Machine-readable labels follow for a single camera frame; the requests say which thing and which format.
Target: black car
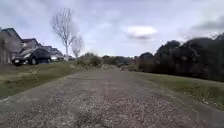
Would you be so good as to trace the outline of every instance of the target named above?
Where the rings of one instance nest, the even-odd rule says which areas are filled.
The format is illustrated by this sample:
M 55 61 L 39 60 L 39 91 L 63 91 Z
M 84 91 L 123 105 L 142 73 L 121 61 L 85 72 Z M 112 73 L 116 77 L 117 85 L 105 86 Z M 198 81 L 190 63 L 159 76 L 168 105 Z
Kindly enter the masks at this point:
M 12 63 L 16 66 L 22 64 L 36 65 L 39 63 L 50 63 L 50 53 L 42 48 L 23 50 L 20 54 L 12 59 Z

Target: asphalt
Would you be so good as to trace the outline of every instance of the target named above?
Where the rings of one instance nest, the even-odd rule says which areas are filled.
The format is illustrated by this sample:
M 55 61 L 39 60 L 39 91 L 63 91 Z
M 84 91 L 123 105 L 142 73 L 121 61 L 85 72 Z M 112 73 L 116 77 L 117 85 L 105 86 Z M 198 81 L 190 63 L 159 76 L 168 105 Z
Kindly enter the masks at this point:
M 0 101 L 0 128 L 213 127 L 222 111 L 130 72 L 81 72 Z

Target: house roof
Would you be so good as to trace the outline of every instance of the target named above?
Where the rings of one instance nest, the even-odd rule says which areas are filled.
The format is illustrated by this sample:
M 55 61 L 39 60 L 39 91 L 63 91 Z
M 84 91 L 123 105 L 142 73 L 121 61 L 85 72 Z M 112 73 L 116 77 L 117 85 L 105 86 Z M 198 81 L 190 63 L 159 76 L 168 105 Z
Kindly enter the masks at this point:
M 19 34 L 16 32 L 14 28 L 5 28 L 5 29 L 1 29 L 1 31 L 7 33 L 8 35 L 10 35 L 9 31 L 13 31 L 16 34 L 16 36 L 19 38 L 19 40 L 23 42 L 21 37 L 19 36 Z
M 35 38 L 29 38 L 29 39 L 22 39 L 23 40 L 23 43 L 28 43 L 32 40 L 34 40 L 35 42 L 37 42 L 37 40 Z

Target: bush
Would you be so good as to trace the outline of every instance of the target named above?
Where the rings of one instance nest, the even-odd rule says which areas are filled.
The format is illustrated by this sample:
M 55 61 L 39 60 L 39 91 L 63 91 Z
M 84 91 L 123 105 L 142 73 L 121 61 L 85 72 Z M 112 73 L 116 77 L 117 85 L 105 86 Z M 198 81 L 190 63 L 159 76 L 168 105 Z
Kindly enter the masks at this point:
M 93 53 L 86 53 L 85 55 L 80 57 L 77 64 L 80 64 L 82 66 L 99 67 L 101 65 L 101 59 Z
M 93 56 L 90 61 L 89 64 L 94 66 L 94 67 L 100 67 L 101 65 L 101 60 L 98 56 Z

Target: grass verge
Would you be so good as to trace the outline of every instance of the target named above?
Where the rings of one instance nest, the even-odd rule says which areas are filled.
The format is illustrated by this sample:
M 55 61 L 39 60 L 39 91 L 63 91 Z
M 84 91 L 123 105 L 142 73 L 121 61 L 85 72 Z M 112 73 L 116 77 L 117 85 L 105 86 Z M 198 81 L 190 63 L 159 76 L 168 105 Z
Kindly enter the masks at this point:
M 0 68 L 0 99 L 40 86 L 54 79 L 78 72 L 83 68 L 74 62 L 58 62 L 35 66 L 2 66 Z
M 137 73 L 157 85 L 191 96 L 194 99 L 224 110 L 224 83 L 170 75 Z

